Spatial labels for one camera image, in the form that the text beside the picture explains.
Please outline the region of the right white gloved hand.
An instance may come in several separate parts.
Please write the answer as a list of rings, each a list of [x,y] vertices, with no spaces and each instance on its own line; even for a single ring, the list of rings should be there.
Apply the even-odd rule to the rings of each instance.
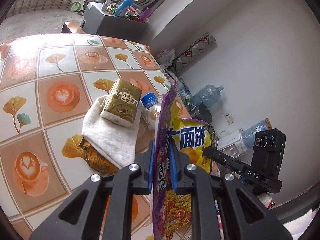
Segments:
[[[267,209],[272,207],[272,197],[269,193],[265,192],[265,193],[259,194],[257,195],[257,198]]]

